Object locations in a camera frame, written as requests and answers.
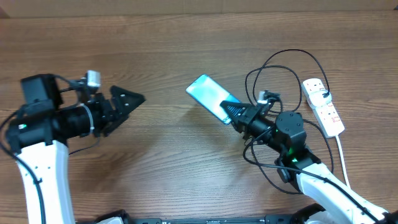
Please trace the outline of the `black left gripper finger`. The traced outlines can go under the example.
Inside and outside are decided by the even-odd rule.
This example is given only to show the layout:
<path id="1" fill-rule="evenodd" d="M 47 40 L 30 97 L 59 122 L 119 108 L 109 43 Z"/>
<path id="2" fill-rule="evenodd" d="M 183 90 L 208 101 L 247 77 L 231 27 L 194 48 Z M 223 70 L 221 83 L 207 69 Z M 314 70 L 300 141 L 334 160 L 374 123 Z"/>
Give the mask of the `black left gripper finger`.
<path id="1" fill-rule="evenodd" d="M 123 124 L 129 118 L 128 115 L 123 115 L 115 121 L 110 122 L 105 126 L 102 130 L 102 134 L 104 137 L 108 137 L 115 129 L 117 129 L 120 125 Z"/>
<path id="2" fill-rule="evenodd" d="M 121 115 L 129 115 L 146 100 L 142 94 L 134 93 L 115 85 L 110 88 L 110 93 L 115 110 Z"/>

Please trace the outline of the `blue Samsung Galaxy smartphone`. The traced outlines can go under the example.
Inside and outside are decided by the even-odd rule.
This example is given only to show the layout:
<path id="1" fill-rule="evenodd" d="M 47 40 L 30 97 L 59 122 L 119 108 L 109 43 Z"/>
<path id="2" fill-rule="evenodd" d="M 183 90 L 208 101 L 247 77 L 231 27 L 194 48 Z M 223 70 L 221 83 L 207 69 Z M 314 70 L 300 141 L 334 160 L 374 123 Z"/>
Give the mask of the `blue Samsung Galaxy smartphone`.
<path id="1" fill-rule="evenodd" d="M 220 106 L 221 102 L 240 103 L 235 96 L 206 74 L 202 74 L 191 83 L 186 92 L 225 125 L 229 125 L 231 119 Z"/>

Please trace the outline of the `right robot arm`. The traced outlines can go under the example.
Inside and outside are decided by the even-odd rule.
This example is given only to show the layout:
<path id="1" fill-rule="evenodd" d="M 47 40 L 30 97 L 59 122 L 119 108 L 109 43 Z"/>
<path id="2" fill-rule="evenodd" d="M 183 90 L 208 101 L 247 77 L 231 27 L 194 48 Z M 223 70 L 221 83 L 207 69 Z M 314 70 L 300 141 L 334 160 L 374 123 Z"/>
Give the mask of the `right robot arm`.
<path id="1" fill-rule="evenodd" d="M 397 212 L 368 202 L 337 179 L 306 145 L 302 116 L 284 111 L 275 121 L 266 119 L 269 105 L 253 106 L 222 101 L 220 106 L 239 133 L 244 133 L 253 147 L 255 142 L 279 153 L 273 168 L 280 178 L 290 183 L 315 203 L 294 213 L 291 223 L 397 223 Z"/>

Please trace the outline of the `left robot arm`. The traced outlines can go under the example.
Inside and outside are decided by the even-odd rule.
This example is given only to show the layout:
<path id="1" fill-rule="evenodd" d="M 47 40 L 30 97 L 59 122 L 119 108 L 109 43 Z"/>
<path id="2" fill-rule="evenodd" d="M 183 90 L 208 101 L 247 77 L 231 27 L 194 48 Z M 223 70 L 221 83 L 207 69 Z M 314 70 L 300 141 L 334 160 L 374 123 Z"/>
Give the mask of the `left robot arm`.
<path id="1" fill-rule="evenodd" d="M 21 80 L 25 104 L 6 119 L 9 154 L 18 165 L 25 190 L 29 223 L 74 223 L 68 183 L 67 141 L 75 137 L 109 136 L 143 104 L 142 94 L 118 86 L 111 99 L 98 92 L 100 73 L 89 70 L 78 80 L 66 80 L 77 102 L 63 107 L 56 74 Z"/>

